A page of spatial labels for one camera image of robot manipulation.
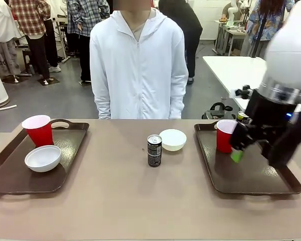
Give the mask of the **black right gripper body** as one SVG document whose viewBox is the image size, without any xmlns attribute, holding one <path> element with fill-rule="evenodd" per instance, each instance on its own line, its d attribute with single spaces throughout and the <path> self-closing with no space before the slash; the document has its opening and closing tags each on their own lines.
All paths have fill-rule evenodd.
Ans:
<svg viewBox="0 0 301 241">
<path fill-rule="evenodd" d="M 280 137 L 287 129 L 295 103 L 270 100 L 255 89 L 246 107 L 245 114 L 251 122 L 246 126 L 251 137 Z"/>
</svg>

